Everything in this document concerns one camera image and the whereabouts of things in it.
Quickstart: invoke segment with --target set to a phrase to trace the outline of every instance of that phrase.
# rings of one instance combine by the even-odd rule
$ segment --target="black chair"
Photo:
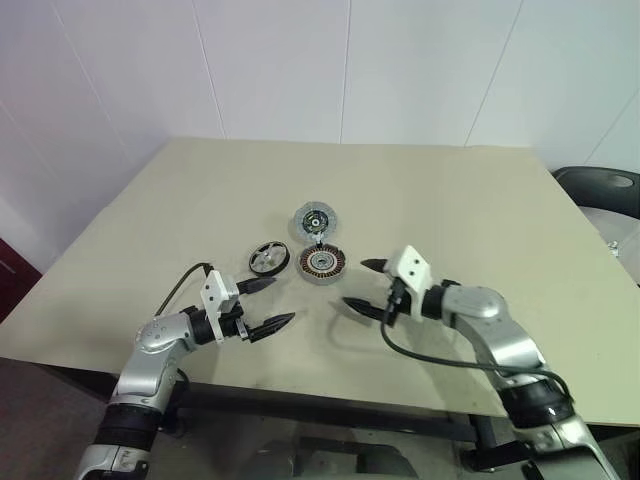
[[[564,167],[553,176],[576,205],[640,220],[640,174],[614,168]]]

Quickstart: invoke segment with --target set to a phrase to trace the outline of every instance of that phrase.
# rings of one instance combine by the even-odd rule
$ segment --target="floor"
[[[104,405],[36,366],[5,359],[0,359],[0,385],[0,479],[72,478],[84,448],[93,440]],[[517,465],[495,473],[468,472],[457,456],[458,449],[468,445],[445,440],[250,415],[189,411],[185,416],[189,429],[182,438],[158,435],[148,480],[237,478],[265,444],[286,445],[300,436],[393,445],[422,479],[522,478]],[[511,439],[506,422],[496,420],[494,428],[499,441]],[[623,479],[638,479],[637,440],[611,444],[607,454]],[[310,460],[307,471],[346,473],[353,461],[346,455],[320,453]]]

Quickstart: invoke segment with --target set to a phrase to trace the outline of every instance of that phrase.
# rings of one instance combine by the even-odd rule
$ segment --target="table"
[[[135,332],[188,266],[211,261],[240,280],[263,242],[299,253],[291,218],[309,200],[338,215],[330,242],[346,253],[344,278],[312,285],[291,264],[242,299],[249,323],[296,311],[291,324],[253,345],[200,349],[183,363],[193,380],[504,415],[483,373],[398,356],[377,325],[341,304],[381,302],[388,282],[358,262],[412,244],[436,277],[505,296],[586,421],[640,423],[638,288],[527,149],[176,139],[0,325],[0,355],[119,372]],[[194,276],[169,311],[198,303],[200,287]],[[468,342],[437,322],[400,321],[393,336],[473,359]]]

